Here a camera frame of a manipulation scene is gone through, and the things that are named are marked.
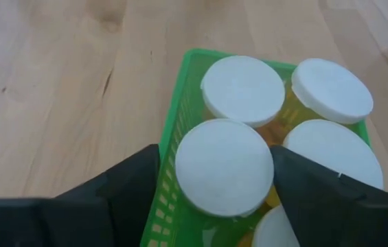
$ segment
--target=plastic jar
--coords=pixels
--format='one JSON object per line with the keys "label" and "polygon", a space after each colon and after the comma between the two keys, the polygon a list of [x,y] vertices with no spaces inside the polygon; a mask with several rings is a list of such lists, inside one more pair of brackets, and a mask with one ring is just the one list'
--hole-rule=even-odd
{"label": "plastic jar", "polygon": [[262,137],[232,119],[205,121],[181,140],[175,174],[186,198],[206,214],[246,215],[273,184],[273,158]]}
{"label": "plastic jar", "polygon": [[284,106],[268,126],[283,129],[276,134],[276,144],[306,120],[350,125],[366,118],[374,107],[372,95],[360,79],[341,65],[320,58],[299,63],[286,83],[286,93]]}
{"label": "plastic jar", "polygon": [[322,119],[299,124],[285,138],[284,147],[333,171],[378,189],[383,172],[371,148],[346,127]]}
{"label": "plastic jar", "polygon": [[258,223],[252,247],[299,247],[282,205],[270,210]]}
{"label": "plastic jar", "polygon": [[258,128],[270,122],[285,99],[281,77],[265,62],[230,56],[215,62],[201,81],[206,107],[213,116]]}

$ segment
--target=white lid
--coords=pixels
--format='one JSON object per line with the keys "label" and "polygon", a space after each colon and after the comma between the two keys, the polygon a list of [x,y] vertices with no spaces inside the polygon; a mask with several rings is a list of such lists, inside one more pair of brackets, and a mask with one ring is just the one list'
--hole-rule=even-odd
{"label": "white lid", "polygon": [[292,89],[306,107],[341,124],[354,124],[374,107],[372,95],[353,73],[335,62],[309,58],[299,64]]}
{"label": "white lid", "polygon": [[383,173],[371,148],[354,132],[326,120],[305,121],[291,130],[284,147],[331,170],[383,189]]}
{"label": "white lid", "polygon": [[285,99],[284,83],[276,71],[248,56],[230,56],[215,62],[207,70],[201,88],[212,114],[254,128],[271,121]]}
{"label": "white lid", "polygon": [[187,199],[200,210],[222,217],[244,215],[264,202],[273,183],[273,158],[254,129],[214,119],[181,140],[175,174]]}
{"label": "white lid", "polygon": [[299,247],[282,205],[271,209],[258,223],[252,247]]}

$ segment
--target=basket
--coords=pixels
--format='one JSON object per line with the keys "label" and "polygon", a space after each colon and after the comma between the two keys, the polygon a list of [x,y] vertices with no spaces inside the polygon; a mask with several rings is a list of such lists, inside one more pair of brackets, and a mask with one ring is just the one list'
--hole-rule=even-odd
{"label": "basket", "polygon": [[[233,219],[210,217],[194,209],[181,193],[174,173],[174,157],[181,139],[194,126],[204,121],[205,104],[200,90],[201,80],[214,62],[231,55],[193,49],[184,56],[159,146],[161,168],[157,190],[141,239],[143,247],[213,247],[216,245],[215,239],[237,243],[244,236],[244,229],[232,229],[232,234],[229,234],[220,227]],[[296,67],[280,62],[265,63],[273,67],[283,80],[290,79]],[[363,121],[350,126],[350,129],[369,144]],[[244,225],[245,229],[247,226],[253,228],[260,217],[262,215],[254,213],[240,219],[244,224],[236,224],[234,227]]]}

